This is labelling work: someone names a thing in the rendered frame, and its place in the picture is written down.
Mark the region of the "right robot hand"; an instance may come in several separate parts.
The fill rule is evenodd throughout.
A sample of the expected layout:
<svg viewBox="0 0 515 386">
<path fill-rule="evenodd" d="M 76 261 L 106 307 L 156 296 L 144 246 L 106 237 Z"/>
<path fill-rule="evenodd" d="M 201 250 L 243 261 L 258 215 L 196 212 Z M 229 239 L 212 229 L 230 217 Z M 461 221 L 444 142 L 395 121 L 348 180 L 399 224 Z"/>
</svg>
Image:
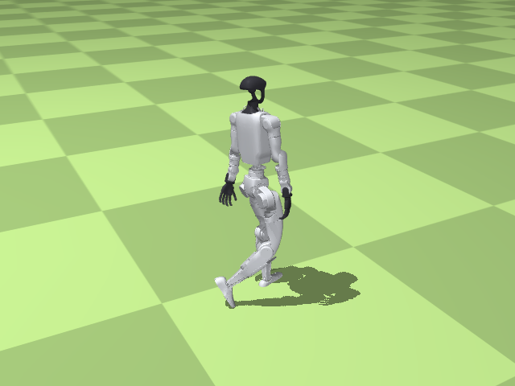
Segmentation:
<svg viewBox="0 0 515 386">
<path fill-rule="evenodd" d="M 283 217 L 279 218 L 280 220 L 287 218 L 290 213 L 290 207 L 291 207 L 291 199 L 290 198 L 291 198 L 291 196 L 292 196 L 292 193 L 289 194 L 288 188 L 284 187 L 282 189 L 282 197 L 285 198 L 285 203 L 284 203 L 285 212 L 284 212 Z"/>
</svg>

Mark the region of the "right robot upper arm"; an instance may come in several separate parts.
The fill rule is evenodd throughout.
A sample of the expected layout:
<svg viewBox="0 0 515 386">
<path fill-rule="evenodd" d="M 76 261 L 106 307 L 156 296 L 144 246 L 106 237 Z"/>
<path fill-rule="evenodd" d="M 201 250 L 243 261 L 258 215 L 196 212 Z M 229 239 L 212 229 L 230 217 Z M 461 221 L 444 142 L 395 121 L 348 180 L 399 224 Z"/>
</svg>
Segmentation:
<svg viewBox="0 0 515 386">
<path fill-rule="evenodd" d="M 273 115 L 262 115 L 262 126 L 264 130 L 266 130 L 268 134 L 270 150 L 271 150 L 271 159 L 272 161 L 279 163 L 278 156 L 281 151 L 281 122 L 278 117 Z"/>
</svg>

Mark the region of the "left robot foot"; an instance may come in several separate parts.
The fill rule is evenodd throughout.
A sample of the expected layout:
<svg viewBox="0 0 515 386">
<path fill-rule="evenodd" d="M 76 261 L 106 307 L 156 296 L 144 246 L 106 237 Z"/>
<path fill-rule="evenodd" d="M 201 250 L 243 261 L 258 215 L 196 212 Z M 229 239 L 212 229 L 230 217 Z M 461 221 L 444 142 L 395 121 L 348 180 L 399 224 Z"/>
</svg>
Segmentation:
<svg viewBox="0 0 515 386">
<path fill-rule="evenodd" d="M 277 281 L 279 278 L 282 277 L 282 273 L 280 272 L 276 272 L 276 273 L 273 273 L 271 275 L 269 275 L 269 277 L 271 276 L 271 280 L 270 281 L 266 281 L 266 278 L 264 277 L 264 280 L 260 280 L 259 282 L 259 286 L 261 287 L 266 287 L 268 286 L 269 284 Z"/>
</svg>

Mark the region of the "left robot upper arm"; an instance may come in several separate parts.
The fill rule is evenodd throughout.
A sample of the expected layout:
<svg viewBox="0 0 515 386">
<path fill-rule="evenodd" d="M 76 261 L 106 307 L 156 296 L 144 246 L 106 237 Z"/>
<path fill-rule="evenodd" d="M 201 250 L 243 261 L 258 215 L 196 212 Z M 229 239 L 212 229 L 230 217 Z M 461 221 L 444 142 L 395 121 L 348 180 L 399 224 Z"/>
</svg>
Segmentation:
<svg viewBox="0 0 515 386">
<path fill-rule="evenodd" d="M 239 154 L 238 144 L 237 144 L 237 129 L 236 129 L 236 115 L 238 112 L 231 113 L 229 120 L 231 123 L 231 151 L 233 153 Z"/>
</svg>

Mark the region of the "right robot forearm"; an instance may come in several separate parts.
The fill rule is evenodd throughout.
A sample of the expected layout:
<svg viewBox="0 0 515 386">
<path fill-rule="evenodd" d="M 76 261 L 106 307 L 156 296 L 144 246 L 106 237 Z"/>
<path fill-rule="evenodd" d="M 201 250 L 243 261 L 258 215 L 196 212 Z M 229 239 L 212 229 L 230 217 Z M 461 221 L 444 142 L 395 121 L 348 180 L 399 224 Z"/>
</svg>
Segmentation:
<svg viewBox="0 0 515 386">
<path fill-rule="evenodd" d="M 278 181 L 281 186 L 281 192 L 284 187 L 287 187 L 289 194 L 292 192 L 292 186 L 290 184 L 290 177 L 288 174 L 287 166 L 287 154 L 285 151 L 281 151 L 278 156 L 279 164 L 275 167 L 278 173 Z"/>
</svg>

